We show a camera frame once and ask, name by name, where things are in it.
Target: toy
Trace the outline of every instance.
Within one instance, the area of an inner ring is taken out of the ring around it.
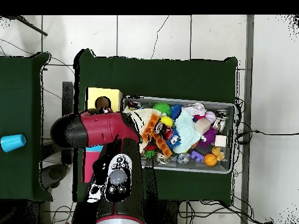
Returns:
[[[144,156],[147,158],[147,159],[150,159],[152,157],[155,156],[155,151],[153,150],[147,150],[144,152]]]
[[[151,145],[151,144],[148,144],[144,150],[145,151],[154,151],[155,149],[158,149],[158,147],[156,145]]]
[[[167,143],[163,138],[161,138],[156,133],[153,134],[154,138],[156,139],[156,145],[159,149],[162,150],[163,155],[165,155],[166,158],[170,157],[172,155],[171,150],[168,148]]]
[[[227,137],[221,136],[221,135],[216,135],[215,146],[225,147],[226,145],[227,145]]]
[[[169,116],[171,107],[167,103],[159,102],[154,105],[153,109],[160,111],[162,114],[166,113],[166,115]]]
[[[160,164],[167,164],[170,161],[170,158],[166,158],[165,155],[158,152],[156,155],[156,161]]]
[[[201,162],[204,159],[204,156],[194,150],[192,151],[190,158],[195,159],[197,162]]]
[[[162,117],[161,122],[169,127],[171,127],[173,124],[172,119],[167,116]]]
[[[178,159],[178,163],[186,164],[190,159],[190,154],[188,154],[188,153],[187,154],[179,154],[177,159]]]
[[[197,120],[194,124],[195,130],[202,136],[210,129],[211,123],[205,118]]]
[[[147,124],[147,127],[142,133],[142,140],[143,141],[149,141],[152,138],[152,135],[154,133],[154,128],[156,123],[159,120],[159,116],[152,114],[151,118],[149,119],[149,122]]]
[[[216,155],[214,154],[207,154],[204,159],[203,159],[204,163],[208,166],[208,167],[213,167],[217,164],[218,160]]]
[[[166,143],[170,149],[173,149],[174,147],[180,145],[180,136],[177,129],[173,129],[172,137],[167,140]]]
[[[180,116],[175,120],[175,126],[180,136],[180,145],[175,146],[173,151],[180,154],[190,149],[201,136],[194,128],[192,116],[185,109],[182,109]]]
[[[191,146],[191,148],[194,149],[198,144],[199,144],[199,141],[196,142],[195,144],[193,144],[193,145]]]
[[[197,120],[200,120],[201,118],[204,118],[205,116],[206,115],[204,115],[204,116],[194,115],[193,122],[196,122]]]
[[[14,149],[23,147],[26,144],[24,135],[2,136],[0,139],[0,147],[4,152],[10,152]]]
[[[226,109],[219,109],[217,110],[216,120],[213,125],[213,129],[219,130],[222,132],[224,129],[225,122],[228,120],[228,110]]]
[[[220,147],[212,147],[212,154],[216,155],[217,160],[222,161],[224,159],[224,153],[220,151]]]
[[[182,109],[185,109],[191,116],[194,115],[204,116],[204,114],[206,113],[206,109],[204,108],[204,105],[202,105],[199,102],[187,106],[183,106]]]
[[[206,139],[205,142],[202,140],[199,141],[199,147],[205,148],[206,146],[212,144],[215,142],[215,136],[218,131],[216,129],[213,129],[212,126],[210,126],[210,129],[204,134],[204,137]]]
[[[212,124],[216,120],[216,115],[212,111],[207,111],[205,118]]]
[[[180,115],[180,111],[181,111],[182,107],[183,107],[182,105],[171,106],[171,109],[170,109],[171,119],[175,120]]]

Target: purple toy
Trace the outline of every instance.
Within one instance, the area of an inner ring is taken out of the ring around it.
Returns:
[[[204,156],[197,153],[196,151],[192,151],[190,158],[195,159],[195,161],[197,162],[201,162],[204,159]]]
[[[203,135],[207,140],[205,142],[200,140],[198,146],[201,148],[205,148],[206,146],[215,142],[215,136],[217,132],[218,131],[216,129],[213,129],[211,125],[210,129]]]

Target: dark green tabletop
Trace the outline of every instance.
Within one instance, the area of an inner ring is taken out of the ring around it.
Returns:
[[[79,109],[85,109],[87,87],[118,89],[123,96],[151,96],[173,99],[234,103],[237,59],[209,61],[193,59],[144,60],[123,57],[95,57],[82,50],[76,79],[79,82]],[[82,149],[78,153],[78,181],[82,176]],[[161,200],[222,200],[231,203],[231,173],[209,174],[156,170]],[[82,201],[87,184],[78,182]]]
[[[0,136],[23,134],[24,147],[0,150],[0,199],[50,201],[39,183],[41,68],[49,58],[0,57]]]

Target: yellow ball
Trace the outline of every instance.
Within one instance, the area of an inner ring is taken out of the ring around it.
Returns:
[[[172,119],[167,116],[162,117],[161,122],[169,127],[172,126]]]
[[[213,167],[217,164],[218,160],[216,155],[214,154],[207,154],[204,159],[203,159],[204,163],[208,166],[208,167]]]

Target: plush toy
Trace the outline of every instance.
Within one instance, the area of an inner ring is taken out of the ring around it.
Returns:
[[[166,141],[166,143],[170,149],[173,149],[174,147],[180,145],[180,136],[177,129],[173,129],[172,136]]]
[[[170,109],[170,117],[171,119],[175,120],[180,115],[180,110],[182,109],[182,105],[173,105]]]
[[[203,159],[204,163],[208,166],[208,167],[213,167],[217,164],[218,160],[216,155],[214,154],[207,154],[204,159]]]
[[[213,129],[212,126],[210,126],[210,129],[204,134],[204,137],[206,141],[199,141],[199,147],[205,148],[206,146],[212,144],[215,142],[215,136],[218,131],[216,129]]]
[[[159,103],[154,105],[153,109],[156,109],[156,110],[160,111],[162,114],[166,113],[167,116],[170,116],[171,107],[167,103],[159,102]]]
[[[200,139],[200,134],[194,128],[193,117],[182,109],[180,116],[175,120],[176,130],[180,136],[180,145],[175,146],[173,151],[175,153],[182,153],[190,149]]]
[[[153,158],[155,156],[155,151],[147,150],[144,152],[144,156],[148,159]]]
[[[161,122],[162,122],[163,124],[169,126],[169,127],[171,127],[172,124],[173,124],[173,123],[172,123],[172,119],[169,118],[169,117],[167,117],[167,116],[162,117],[162,118],[161,118]]]
[[[220,147],[212,147],[212,153],[216,155],[217,160],[222,161],[224,159],[224,153],[220,151]]]

